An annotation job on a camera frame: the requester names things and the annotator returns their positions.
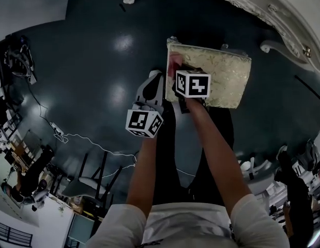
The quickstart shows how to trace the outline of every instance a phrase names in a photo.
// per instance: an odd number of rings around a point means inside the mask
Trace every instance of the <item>glossy floor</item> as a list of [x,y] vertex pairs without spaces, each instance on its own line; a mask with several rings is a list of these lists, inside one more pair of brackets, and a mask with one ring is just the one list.
[[[87,136],[103,148],[135,153],[141,140],[125,130],[127,109],[150,70],[166,68],[166,39],[175,35],[184,44],[219,49],[222,43],[242,49],[252,58],[252,69],[240,106],[231,110],[236,154],[242,159],[258,154],[258,163],[273,159],[283,143],[289,153],[320,130],[320,101],[294,75],[320,94],[320,78],[304,71],[275,51],[265,54],[265,39],[281,41],[275,30],[258,18],[222,0],[69,0],[65,21],[23,30],[31,41],[38,82],[32,86],[46,117],[65,133]],[[56,148],[53,163],[78,175],[86,152],[84,176],[100,166],[103,151],[89,141],[69,137],[56,143],[52,129],[39,117],[39,106],[24,81],[17,89],[25,100],[21,132],[32,129]],[[176,164],[194,174],[201,147],[188,115],[179,116]],[[109,155],[105,174],[132,157]],[[126,198],[133,167],[122,171],[113,187],[115,202]],[[187,186],[193,177],[179,174]],[[110,181],[104,178],[103,184]]]

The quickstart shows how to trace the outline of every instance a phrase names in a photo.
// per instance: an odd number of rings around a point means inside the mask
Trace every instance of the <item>railing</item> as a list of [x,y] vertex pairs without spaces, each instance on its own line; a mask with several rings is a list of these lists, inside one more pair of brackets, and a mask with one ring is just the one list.
[[78,247],[79,247],[79,242],[70,238],[65,245],[65,248],[78,248]]
[[18,246],[31,247],[32,234],[27,234],[0,223],[0,240]]

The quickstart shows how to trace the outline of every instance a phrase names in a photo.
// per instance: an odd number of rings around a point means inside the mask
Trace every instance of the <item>hand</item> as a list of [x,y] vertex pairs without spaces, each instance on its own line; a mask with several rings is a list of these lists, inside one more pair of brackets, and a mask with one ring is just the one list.
[[22,167],[19,164],[16,164],[16,171],[22,172]]
[[290,209],[291,209],[291,207],[288,205],[287,201],[285,201],[284,206],[283,206],[284,214],[287,214],[287,215],[288,215]]

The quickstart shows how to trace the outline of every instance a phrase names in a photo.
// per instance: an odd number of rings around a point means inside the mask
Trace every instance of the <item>person standing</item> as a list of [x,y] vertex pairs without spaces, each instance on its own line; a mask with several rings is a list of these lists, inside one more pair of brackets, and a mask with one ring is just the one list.
[[194,99],[186,103],[203,145],[195,181],[188,189],[180,186],[175,116],[171,103],[164,101],[164,123],[156,138],[143,140],[126,203],[110,207],[86,246],[288,248],[284,231],[243,179],[232,151],[229,110],[213,108],[208,113]]
[[52,148],[49,145],[43,147],[42,154],[37,161],[31,165],[25,176],[22,175],[19,168],[17,170],[17,184],[14,187],[11,187],[9,184],[4,182],[1,185],[2,190],[16,202],[23,203],[24,199],[32,196],[32,193],[38,188],[39,176],[53,157],[54,151]]
[[275,175],[275,181],[287,186],[287,200],[283,207],[286,222],[286,234],[291,248],[307,247],[314,232],[313,212],[309,189],[292,168],[287,154],[287,145],[280,147],[276,159],[281,170]]

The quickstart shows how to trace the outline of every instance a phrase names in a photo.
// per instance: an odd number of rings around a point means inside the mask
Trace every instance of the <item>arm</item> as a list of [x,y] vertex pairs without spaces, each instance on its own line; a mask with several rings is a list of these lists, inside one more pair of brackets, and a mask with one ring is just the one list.
[[143,141],[126,204],[112,205],[86,247],[135,248],[142,243],[146,218],[153,204],[156,138]]
[[135,165],[126,204],[140,208],[146,218],[153,204],[157,138],[143,141]]
[[251,194],[245,183],[237,158],[213,123],[208,112],[197,101],[187,98],[207,162],[225,208],[230,216],[233,207],[244,196]]
[[21,171],[17,170],[17,185],[15,186],[17,191],[19,191],[21,188],[22,179],[23,179],[23,176],[22,176]]
[[186,99],[205,150],[211,174],[230,216],[239,246],[248,248],[289,247],[279,224],[273,221],[245,183],[232,149],[204,107]]
[[285,225],[286,225],[286,231],[287,231],[287,237],[291,237],[294,235],[293,227],[291,220],[289,219],[289,210],[291,208],[287,206],[287,204],[284,204],[283,211],[284,211],[284,217],[285,217]]

